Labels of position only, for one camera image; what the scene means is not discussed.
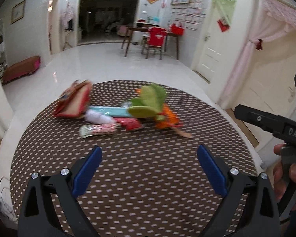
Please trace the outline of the person right hand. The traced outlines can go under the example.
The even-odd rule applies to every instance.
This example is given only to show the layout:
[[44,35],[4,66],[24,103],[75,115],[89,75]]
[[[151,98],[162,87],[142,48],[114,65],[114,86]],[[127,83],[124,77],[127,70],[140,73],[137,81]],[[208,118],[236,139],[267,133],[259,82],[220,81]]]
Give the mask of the person right hand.
[[296,210],[296,149],[277,144],[274,153],[281,157],[273,169],[274,192],[280,216]]

